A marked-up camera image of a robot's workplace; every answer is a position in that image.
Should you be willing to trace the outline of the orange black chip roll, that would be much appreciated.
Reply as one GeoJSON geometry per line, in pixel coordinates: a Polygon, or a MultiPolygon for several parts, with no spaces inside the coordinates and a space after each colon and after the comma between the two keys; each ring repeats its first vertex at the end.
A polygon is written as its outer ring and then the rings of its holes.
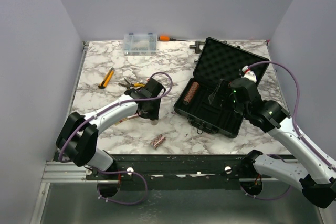
{"type": "Polygon", "coordinates": [[[151,122],[152,125],[157,125],[159,121],[158,120],[151,120],[150,122],[151,122]]]}
{"type": "Polygon", "coordinates": [[[188,92],[186,93],[184,99],[183,99],[183,104],[184,105],[189,105],[190,102],[192,101],[194,95],[195,95],[196,91],[193,89],[188,90],[188,92]]]}

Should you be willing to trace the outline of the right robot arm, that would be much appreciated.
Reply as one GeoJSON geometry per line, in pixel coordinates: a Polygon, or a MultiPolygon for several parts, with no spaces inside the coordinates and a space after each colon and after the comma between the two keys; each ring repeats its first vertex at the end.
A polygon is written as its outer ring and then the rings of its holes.
{"type": "Polygon", "coordinates": [[[247,78],[232,82],[220,79],[208,99],[213,102],[221,95],[229,97],[229,105],[236,113],[280,142],[299,162],[288,164],[252,150],[241,163],[246,177],[261,174],[276,178],[300,190],[319,208],[327,208],[335,201],[335,160],[296,131],[293,116],[284,107],[263,100],[256,84],[247,78]]]}

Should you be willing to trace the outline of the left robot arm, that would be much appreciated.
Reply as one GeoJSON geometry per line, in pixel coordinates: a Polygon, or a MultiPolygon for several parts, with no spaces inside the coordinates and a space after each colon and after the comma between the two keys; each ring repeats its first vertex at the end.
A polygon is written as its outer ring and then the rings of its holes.
{"type": "Polygon", "coordinates": [[[81,115],[71,113],[56,140],[60,150],[58,160],[62,163],[73,162],[78,167],[91,166],[98,169],[104,179],[116,175],[113,158],[97,148],[98,136],[120,120],[139,115],[151,121],[159,118],[161,97],[166,88],[153,78],[145,86],[131,88],[112,103],[81,115]]]}

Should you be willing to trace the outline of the orange blue chip roll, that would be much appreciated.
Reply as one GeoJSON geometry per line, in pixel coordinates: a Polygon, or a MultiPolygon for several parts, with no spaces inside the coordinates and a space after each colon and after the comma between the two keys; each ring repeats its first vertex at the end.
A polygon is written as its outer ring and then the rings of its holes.
{"type": "Polygon", "coordinates": [[[163,134],[159,134],[156,138],[151,141],[151,146],[154,149],[159,148],[166,140],[166,137],[163,134]]]}

